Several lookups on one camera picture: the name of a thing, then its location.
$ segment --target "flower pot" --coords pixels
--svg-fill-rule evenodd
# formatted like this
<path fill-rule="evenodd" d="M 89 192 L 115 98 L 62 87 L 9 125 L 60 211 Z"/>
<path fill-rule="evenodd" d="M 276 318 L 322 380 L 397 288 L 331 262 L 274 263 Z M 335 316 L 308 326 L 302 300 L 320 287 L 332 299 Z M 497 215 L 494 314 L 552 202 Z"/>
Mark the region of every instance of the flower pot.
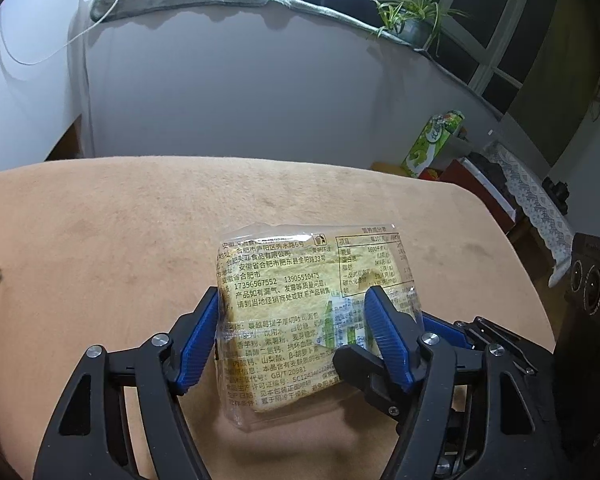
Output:
<path fill-rule="evenodd" d="M 404 22 L 404 29 L 397 36 L 411 43 L 413 48 L 424 48 L 432 31 L 433 26 L 430 23 L 422 20 L 407 20 Z"/>

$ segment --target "white cable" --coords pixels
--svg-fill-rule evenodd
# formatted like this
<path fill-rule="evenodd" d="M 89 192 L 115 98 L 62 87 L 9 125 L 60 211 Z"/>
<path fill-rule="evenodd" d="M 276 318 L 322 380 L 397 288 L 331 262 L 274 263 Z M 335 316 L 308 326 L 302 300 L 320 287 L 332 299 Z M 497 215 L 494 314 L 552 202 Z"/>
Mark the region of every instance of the white cable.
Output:
<path fill-rule="evenodd" d="M 111 13 L 111 11 L 114 9 L 114 7 L 118 4 L 119 0 L 114 0 L 112 6 L 109 7 L 109 10 L 107 12 L 104 13 L 104 15 L 97 21 L 95 22 L 93 25 L 91 25 L 91 27 L 86 28 L 84 31 L 82 31 L 80 34 L 78 34 L 77 36 L 75 36 L 74 38 L 72 38 L 71 40 L 67 41 L 63 46 L 61 46 L 58 50 L 56 50 L 54 53 L 50 54 L 49 56 L 46 56 L 44 59 L 41 59 L 40 61 L 35 61 L 33 63 L 26 63 L 24 61 L 20 61 L 19 59 L 17 59 L 16 57 L 14 57 L 14 55 L 9 51 L 9 47 L 7 47 L 7 43 L 6 41 L 4 41 L 4 33 L 3 33 L 3 27 L 2 27 L 2 7 L 0 6 L 0 39 L 2 40 L 2 44 L 4 45 L 4 49 L 5 51 L 7 51 L 7 54 L 9 54 L 9 57 L 11 59 L 13 59 L 16 63 L 20 64 L 20 65 L 25 65 L 25 66 L 33 66 L 33 65 L 37 65 L 39 63 L 45 62 L 47 59 L 51 59 L 53 56 L 55 56 L 58 52 L 60 52 L 62 49 L 64 49 L 65 47 L 68 47 L 69 45 L 71 45 L 75 40 L 77 40 L 78 38 L 80 38 L 81 35 L 86 34 L 87 32 L 89 32 L 93 27 L 96 27 L 97 25 L 100 25 L 107 16 L 109 16 L 109 14 Z"/>

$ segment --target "black speaker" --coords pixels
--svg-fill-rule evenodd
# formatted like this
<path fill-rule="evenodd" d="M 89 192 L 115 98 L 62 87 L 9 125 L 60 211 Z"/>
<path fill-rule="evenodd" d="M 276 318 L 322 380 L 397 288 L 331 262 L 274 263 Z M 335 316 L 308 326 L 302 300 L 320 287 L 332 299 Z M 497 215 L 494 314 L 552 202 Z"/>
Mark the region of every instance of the black speaker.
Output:
<path fill-rule="evenodd" d="M 555 346 L 555 411 L 576 477 L 600 478 L 600 238 L 576 234 Z"/>

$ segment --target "potted plant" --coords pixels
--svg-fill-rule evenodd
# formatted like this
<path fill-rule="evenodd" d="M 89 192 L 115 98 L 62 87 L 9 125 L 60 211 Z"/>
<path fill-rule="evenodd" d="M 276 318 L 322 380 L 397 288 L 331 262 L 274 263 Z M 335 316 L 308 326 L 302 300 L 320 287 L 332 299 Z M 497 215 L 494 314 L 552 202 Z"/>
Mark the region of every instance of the potted plant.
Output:
<path fill-rule="evenodd" d="M 440 46 L 440 28 L 444 16 L 465 16 L 459 9 L 443 9 L 438 0 L 372 0 L 378 8 L 384 30 L 400 36 L 416 48 L 429 48 L 437 38 Z"/>

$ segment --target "spider plant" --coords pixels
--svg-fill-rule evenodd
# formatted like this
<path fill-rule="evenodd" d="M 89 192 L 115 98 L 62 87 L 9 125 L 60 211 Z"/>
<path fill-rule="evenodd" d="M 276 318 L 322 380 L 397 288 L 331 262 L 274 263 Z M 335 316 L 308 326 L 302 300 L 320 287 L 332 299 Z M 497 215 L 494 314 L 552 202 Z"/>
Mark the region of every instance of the spider plant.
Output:
<path fill-rule="evenodd" d="M 432 23 L 431 34 L 424 48 L 428 48 L 433 40 L 438 39 L 436 53 L 440 47 L 440 28 L 444 16 L 465 16 L 468 14 L 459 9 L 443 9 L 438 0 L 371 0 L 378 8 L 382 19 L 382 27 L 376 31 L 379 38 L 383 31 L 400 34 L 404 24 L 409 20 Z"/>

